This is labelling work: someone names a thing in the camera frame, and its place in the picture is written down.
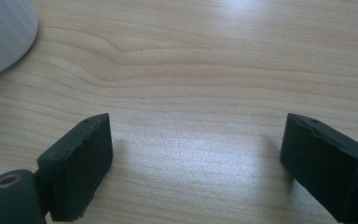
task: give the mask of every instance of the hole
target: hole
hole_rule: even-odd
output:
[[[0,178],[0,189],[10,187],[16,184],[17,182],[19,182],[20,179],[21,179],[20,175],[6,175]]]

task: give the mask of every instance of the black plastic part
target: black plastic part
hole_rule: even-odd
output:
[[[281,161],[338,222],[358,223],[356,141],[319,120],[289,114]]]
[[[42,181],[53,188],[54,221],[83,216],[112,158],[109,116],[102,114],[77,124],[37,159]]]
[[[38,159],[32,174],[0,175],[0,224],[45,224],[83,215],[113,159],[109,115],[83,120]]]
[[[0,175],[1,223],[46,223],[30,171],[16,170]]]

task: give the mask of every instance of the white mug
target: white mug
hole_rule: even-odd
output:
[[[29,0],[0,0],[0,72],[32,46],[37,16]]]

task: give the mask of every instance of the light wood surface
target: light wood surface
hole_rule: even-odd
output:
[[[75,223],[336,223],[279,153],[288,112],[358,141],[358,1],[32,3],[0,174],[107,112],[114,164]]]

